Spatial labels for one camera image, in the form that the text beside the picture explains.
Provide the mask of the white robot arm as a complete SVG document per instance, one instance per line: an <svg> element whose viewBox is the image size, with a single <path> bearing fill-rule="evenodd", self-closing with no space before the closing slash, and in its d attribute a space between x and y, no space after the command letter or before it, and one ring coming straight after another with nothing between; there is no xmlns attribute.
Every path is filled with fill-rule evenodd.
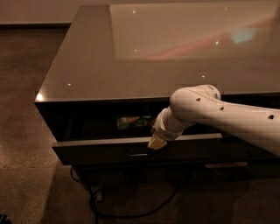
<svg viewBox="0 0 280 224"><path fill-rule="evenodd" d="M196 123L222 130L280 156L280 110L222 101L219 90L212 85L176 90L169 107L154 122L148 147L159 150Z"/></svg>

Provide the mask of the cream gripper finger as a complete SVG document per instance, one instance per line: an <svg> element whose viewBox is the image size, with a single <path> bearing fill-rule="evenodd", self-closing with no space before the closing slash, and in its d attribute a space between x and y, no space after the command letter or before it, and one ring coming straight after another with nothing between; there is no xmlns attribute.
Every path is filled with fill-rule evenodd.
<svg viewBox="0 0 280 224"><path fill-rule="evenodd" d="M167 142L162 139L156 132L151 136L150 141L148 142L148 148L154 151L160 150L167 145Z"/></svg>

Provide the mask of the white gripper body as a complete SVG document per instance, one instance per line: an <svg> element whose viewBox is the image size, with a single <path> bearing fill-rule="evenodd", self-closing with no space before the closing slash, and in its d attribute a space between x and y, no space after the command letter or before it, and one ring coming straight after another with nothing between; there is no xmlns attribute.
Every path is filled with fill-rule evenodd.
<svg viewBox="0 0 280 224"><path fill-rule="evenodd" d="M192 122L179 120L172 113L170 107L164 108L154 122L152 137L164 141L173 141L180 137L184 130L192 126Z"/></svg>

